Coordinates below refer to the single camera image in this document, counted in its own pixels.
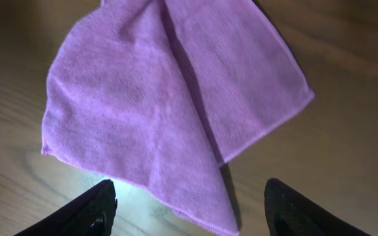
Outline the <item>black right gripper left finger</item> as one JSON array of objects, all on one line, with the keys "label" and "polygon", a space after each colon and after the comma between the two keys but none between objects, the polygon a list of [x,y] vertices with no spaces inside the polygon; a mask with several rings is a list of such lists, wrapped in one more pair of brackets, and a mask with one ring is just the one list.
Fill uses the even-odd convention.
[{"label": "black right gripper left finger", "polygon": [[114,183],[103,180],[15,236],[110,236],[116,210]]}]

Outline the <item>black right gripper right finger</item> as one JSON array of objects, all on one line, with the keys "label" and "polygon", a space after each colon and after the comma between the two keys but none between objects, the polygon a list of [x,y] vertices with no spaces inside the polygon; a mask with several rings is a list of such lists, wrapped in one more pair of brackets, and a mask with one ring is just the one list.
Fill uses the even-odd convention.
[{"label": "black right gripper right finger", "polygon": [[266,182],[264,209],[270,236],[369,236],[277,178]]}]

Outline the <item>purple cloth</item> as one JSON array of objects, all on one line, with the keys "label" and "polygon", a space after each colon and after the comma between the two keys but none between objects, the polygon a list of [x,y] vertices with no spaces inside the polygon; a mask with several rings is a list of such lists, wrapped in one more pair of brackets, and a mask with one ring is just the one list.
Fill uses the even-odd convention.
[{"label": "purple cloth", "polygon": [[313,97],[250,0],[103,1],[49,70],[41,151],[237,235],[221,166]]}]

